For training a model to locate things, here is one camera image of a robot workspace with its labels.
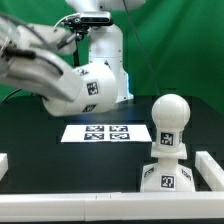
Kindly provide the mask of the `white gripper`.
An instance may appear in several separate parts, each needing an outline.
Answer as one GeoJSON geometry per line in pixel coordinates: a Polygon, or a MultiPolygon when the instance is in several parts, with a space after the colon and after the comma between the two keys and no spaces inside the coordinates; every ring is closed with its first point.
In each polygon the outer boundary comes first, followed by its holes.
{"type": "Polygon", "coordinates": [[[73,102],[82,81],[58,56],[74,50],[71,37],[64,28],[0,24],[0,84],[73,102]]]}

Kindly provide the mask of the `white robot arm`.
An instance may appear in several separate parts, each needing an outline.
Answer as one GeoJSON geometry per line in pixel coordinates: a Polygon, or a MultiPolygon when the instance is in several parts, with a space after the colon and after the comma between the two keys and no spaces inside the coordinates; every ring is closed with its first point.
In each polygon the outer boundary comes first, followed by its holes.
{"type": "Polygon", "coordinates": [[[113,11],[146,0],[65,0],[74,12],[55,25],[0,12],[0,83],[42,97],[48,108],[111,107],[128,95],[123,34],[113,11]]]}

